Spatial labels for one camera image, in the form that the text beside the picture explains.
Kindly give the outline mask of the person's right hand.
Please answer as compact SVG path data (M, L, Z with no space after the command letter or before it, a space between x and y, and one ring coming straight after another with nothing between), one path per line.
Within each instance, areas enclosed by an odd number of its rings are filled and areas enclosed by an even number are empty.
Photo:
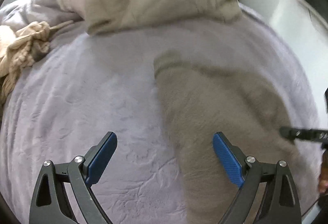
M319 193L325 193L328 188L328 151L322 155L321 171L319 175L318 191Z

